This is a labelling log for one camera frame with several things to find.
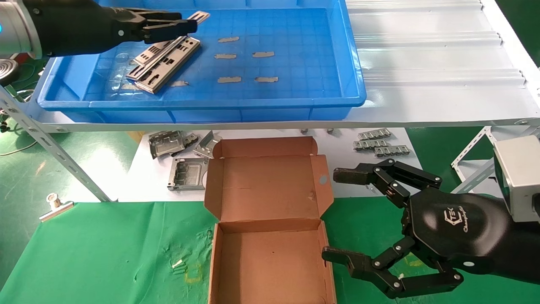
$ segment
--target robotic hand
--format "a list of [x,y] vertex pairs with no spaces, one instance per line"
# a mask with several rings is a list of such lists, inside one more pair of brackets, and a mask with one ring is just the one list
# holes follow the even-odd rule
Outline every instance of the robotic hand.
[[[324,247],[322,258],[347,266],[355,279],[373,283],[387,297],[452,291],[463,282],[454,268],[540,284],[540,224],[514,222],[505,202],[476,194],[441,192],[440,177],[392,159],[336,168],[338,183],[373,184],[398,208],[404,208],[404,238],[379,256]],[[421,191],[415,195],[399,182]],[[388,270],[409,253],[439,271],[398,279]]]
[[196,31],[197,20],[176,12],[101,7],[93,0],[0,2],[0,54],[97,54],[125,41],[150,44]]

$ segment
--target cardboard box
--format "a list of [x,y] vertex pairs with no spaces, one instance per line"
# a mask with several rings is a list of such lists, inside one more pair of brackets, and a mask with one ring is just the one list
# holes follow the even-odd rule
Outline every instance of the cardboard box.
[[208,164],[214,231],[209,304],[334,304],[320,216],[333,203],[312,137],[222,140]]

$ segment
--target metal bracket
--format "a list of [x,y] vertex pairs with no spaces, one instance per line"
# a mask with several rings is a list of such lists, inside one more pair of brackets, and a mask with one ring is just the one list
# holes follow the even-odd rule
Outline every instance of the metal bracket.
[[410,150],[405,145],[375,148],[376,157],[409,155]]
[[392,133],[387,128],[383,128],[383,129],[377,129],[377,130],[371,130],[371,131],[358,133],[358,138],[361,141],[378,140],[380,138],[390,137],[390,135],[392,135]]
[[353,141],[353,149],[355,151],[373,150],[379,147],[390,146],[385,140],[370,140],[370,141]]
[[31,118],[21,110],[18,102],[0,86],[0,104],[9,115],[19,123],[47,152],[56,158],[79,182],[81,182],[93,195],[102,202],[112,201],[101,188],[86,174],[86,172],[66,153],[64,149],[49,135],[45,133]]
[[167,188],[171,191],[204,190],[203,176],[207,170],[207,158],[175,158]]
[[148,137],[150,154],[152,154],[153,159],[167,153],[174,156],[175,153],[185,150],[197,140],[199,140],[197,135],[191,133],[183,136],[182,131],[162,131]]
[[193,152],[202,157],[214,158],[214,147],[215,144],[217,144],[220,140],[221,136],[214,135],[214,132],[210,131],[200,141],[200,143],[195,147],[195,149],[193,149]]

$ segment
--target green cloth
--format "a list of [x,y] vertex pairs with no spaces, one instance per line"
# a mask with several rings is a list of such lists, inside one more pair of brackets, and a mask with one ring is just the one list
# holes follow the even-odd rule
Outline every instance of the green cloth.
[[[401,238],[402,211],[386,198],[336,199],[326,212],[332,246],[376,255]],[[0,303],[206,304],[216,219],[201,202],[79,203],[39,225]],[[410,255],[396,275],[433,273]],[[390,300],[334,267],[339,304],[538,303],[540,286],[464,273],[454,292]]]

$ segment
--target perforated metal shelf bracket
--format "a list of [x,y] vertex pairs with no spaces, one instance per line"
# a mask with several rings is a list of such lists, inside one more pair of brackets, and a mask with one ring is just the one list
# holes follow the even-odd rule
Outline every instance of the perforated metal shelf bracket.
[[110,202],[111,199],[101,188],[86,174],[86,172],[66,153],[62,147],[39,125],[20,109],[18,102],[0,86],[0,105],[5,108],[11,118],[19,123],[47,152],[56,158],[79,182],[81,182],[93,195],[102,202]]

